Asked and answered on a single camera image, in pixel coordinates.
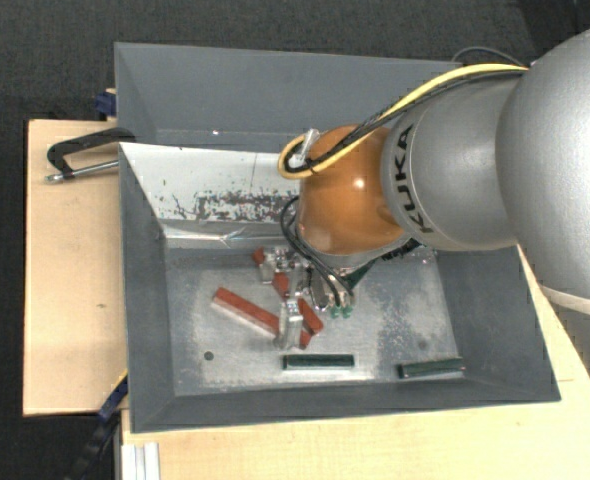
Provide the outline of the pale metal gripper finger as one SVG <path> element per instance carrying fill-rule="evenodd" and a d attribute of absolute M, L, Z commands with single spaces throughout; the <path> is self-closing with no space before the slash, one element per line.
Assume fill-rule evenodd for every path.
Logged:
<path fill-rule="evenodd" d="M 270 282 L 277 274 L 291 279 L 295 263 L 295 252 L 288 247 L 260 247 L 258 249 L 259 278 Z"/>
<path fill-rule="evenodd" d="M 274 339 L 274 345 L 281 350 L 299 348 L 301 345 L 301 332 L 303 330 L 303 316 L 299 311 L 295 299 L 287 299 L 280 309 L 278 335 Z"/>

